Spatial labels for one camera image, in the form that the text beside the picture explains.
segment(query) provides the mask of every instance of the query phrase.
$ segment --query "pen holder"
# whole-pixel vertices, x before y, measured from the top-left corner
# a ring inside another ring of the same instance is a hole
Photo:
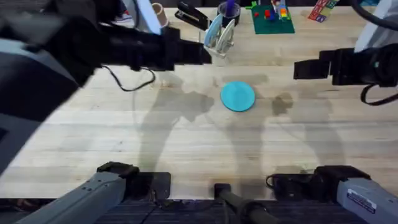
[[[225,28],[231,20],[235,20],[235,25],[239,23],[239,18],[241,16],[241,6],[238,3],[234,3],[232,16],[226,16],[226,3],[223,2],[218,6],[217,15],[223,15],[223,27]]]

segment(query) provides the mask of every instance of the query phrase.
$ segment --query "red lego brick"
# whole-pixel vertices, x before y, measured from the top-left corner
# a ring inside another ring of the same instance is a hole
[[[318,15],[319,15],[319,13],[311,12],[311,14],[310,14],[310,16],[308,18],[312,19],[312,20],[316,20]]]
[[[266,16],[266,18],[269,18],[269,17],[271,16],[271,13],[270,13],[269,10],[267,9],[264,15]]]

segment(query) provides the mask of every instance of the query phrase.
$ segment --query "colorful box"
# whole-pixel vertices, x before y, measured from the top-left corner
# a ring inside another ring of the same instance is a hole
[[[336,6],[339,0],[318,0],[312,9],[309,19],[317,22],[323,22],[330,16],[331,10]]]

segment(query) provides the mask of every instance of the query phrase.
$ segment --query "cardboard tube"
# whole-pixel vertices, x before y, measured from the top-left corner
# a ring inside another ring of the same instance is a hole
[[[168,26],[169,20],[168,20],[167,17],[166,17],[166,14],[165,14],[165,12],[164,12],[163,6],[162,6],[161,4],[159,4],[159,3],[153,3],[153,4],[152,4],[152,8],[153,8],[154,11],[155,11],[155,14],[156,14],[156,16],[157,16],[157,19],[158,19],[159,22],[160,22],[160,25],[161,25],[162,27]]]

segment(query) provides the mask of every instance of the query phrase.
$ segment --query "blue marker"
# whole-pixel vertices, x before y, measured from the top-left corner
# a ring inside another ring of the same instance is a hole
[[[226,9],[225,9],[225,16],[226,17],[233,17],[234,16],[234,0],[227,0],[226,2]]]

